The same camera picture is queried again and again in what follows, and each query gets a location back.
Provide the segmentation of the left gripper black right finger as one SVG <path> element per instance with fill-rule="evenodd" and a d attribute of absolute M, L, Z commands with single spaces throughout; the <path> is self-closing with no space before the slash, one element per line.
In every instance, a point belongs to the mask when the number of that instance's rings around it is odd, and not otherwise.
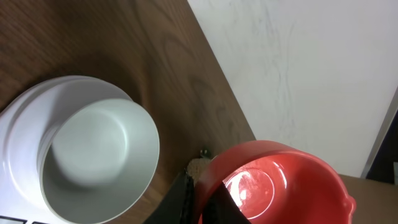
<path fill-rule="evenodd" d="M 203 209 L 202 224 L 250 223 L 235 204 L 225 185 L 220 184 Z"/>

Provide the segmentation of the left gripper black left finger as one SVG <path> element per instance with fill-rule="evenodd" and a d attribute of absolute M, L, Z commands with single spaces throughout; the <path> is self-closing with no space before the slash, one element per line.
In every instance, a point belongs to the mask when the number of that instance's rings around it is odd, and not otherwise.
<path fill-rule="evenodd" d="M 144 224 L 191 224 L 194 197 L 193 178 L 184 169 Z"/>

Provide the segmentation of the red plastic measuring scoop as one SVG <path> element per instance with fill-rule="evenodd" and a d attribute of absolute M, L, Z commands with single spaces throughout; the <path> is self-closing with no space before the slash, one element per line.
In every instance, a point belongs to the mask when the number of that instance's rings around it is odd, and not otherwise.
<path fill-rule="evenodd" d="M 212 159 L 195 185 L 193 222 L 218 187 L 251 223 L 352 223 L 355 199 L 323 160 L 274 141 L 249 141 Z"/>

